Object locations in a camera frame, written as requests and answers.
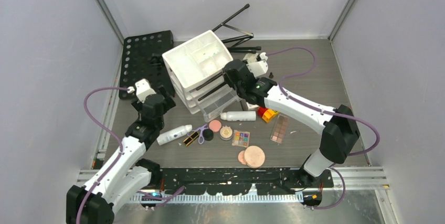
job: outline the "colorful eyeshadow palette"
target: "colorful eyeshadow palette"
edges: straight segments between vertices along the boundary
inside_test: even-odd
[[[275,126],[273,127],[272,135],[270,135],[270,140],[281,144],[283,138],[286,135],[286,129],[289,125],[289,118],[284,115],[279,115],[275,121]]]
[[[250,139],[250,132],[248,131],[234,131],[234,139],[232,140],[232,146],[248,147]]]

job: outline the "black cap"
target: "black cap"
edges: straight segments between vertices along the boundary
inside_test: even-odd
[[[213,131],[211,129],[203,130],[203,137],[206,141],[211,141],[213,139]]]

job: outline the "metal floor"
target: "metal floor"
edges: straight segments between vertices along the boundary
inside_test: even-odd
[[[261,46],[262,51],[274,52],[291,47],[305,47],[311,49],[317,56],[317,66],[309,74],[299,78],[289,79],[285,87],[309,100],[323,105],[338,107],[340,104],[349,105],[345,93],[340,71],[328,40],[254,40],[243,46]],[[244,54],[232,54],[234,58],[242,58]],[[312,64],[311,55],[304,50],[290,50],[273,55],[268,59],[269,71],[273,72],[274,80],[292,73],[304,72]],[[165,129],[174,129],[181,125],[192,124],[197,128],[205,124],[203,115],[198,112],[191,115],[182,101],[175,97],[176,107],[164,115]],[[234,103],[225,111],[240,111],[239,103]],[[129,101],[119,101],[114,120],[113,131],[120,137],[128,126],[137,118],[137,113]],[[270,123],[257,118],[255,122],[226,122],[234,130],[250,132],[250,145],[261,147],[266,154],[265,167],[292,166],[299,167],[305,159],[320,145],[320,136],[308,126],[290,120],[287,134],[283,143],[278,144],[270,140],[274,120]],[[172,141],[163,146],[156,142],[145,153],[144,158],[155,161],[161,167],[243,167],[238,162],[238,153],[243,147],[234,147],[231,141],[222,141],[215,135],[213,141],[199,145],[197,141],[186,147],[179,145],[181,140]],[[105,160],[118,147],[116,141],[110,139]],[[357,142],[354,151],[362,150],[361,141]],[[365,156],[349,157],[345,166],[366,166]]]
[[[340,197],[339,191],[324,191],[323,205]],[[145,211],[138,204],[126,204],[114,224],[379,224],[385,223],[373,190],[348,191],[343,202],[333,209],[303,209],[300,203],[251,204],[167,204],[155,211]]]

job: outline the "white wall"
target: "white wall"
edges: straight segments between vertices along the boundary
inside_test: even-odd
[[[0,222],[65,223],[99,133],[83,97],[112,84],[121,45],[94,0],[0,2]],[[92,113],[108,99],[91,99]]]
[[[358,0],[334,41],[401,223],[445,223],[445,0]],[[368,146],[372,133],[364,132]]]
[[[256,38],[327,37],[347,0],[105,0],[124,37],[172,30],[176,40],[213,29],[245,4],[230,24]],[[227,28],[220,37],[240,35]]]

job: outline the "scissors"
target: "scissors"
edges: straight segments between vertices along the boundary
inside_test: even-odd
[[[198,144],[204,144],[203,131],[204,131],[205,129],[208,129],[208,124],[204,124],[203,126],[197,128],[197,129],[195,129],[195,130],[190,131],[189,133],[187,133],[187,136],[190,136],[190,135],[192,135],[194,132],[199,131]]]

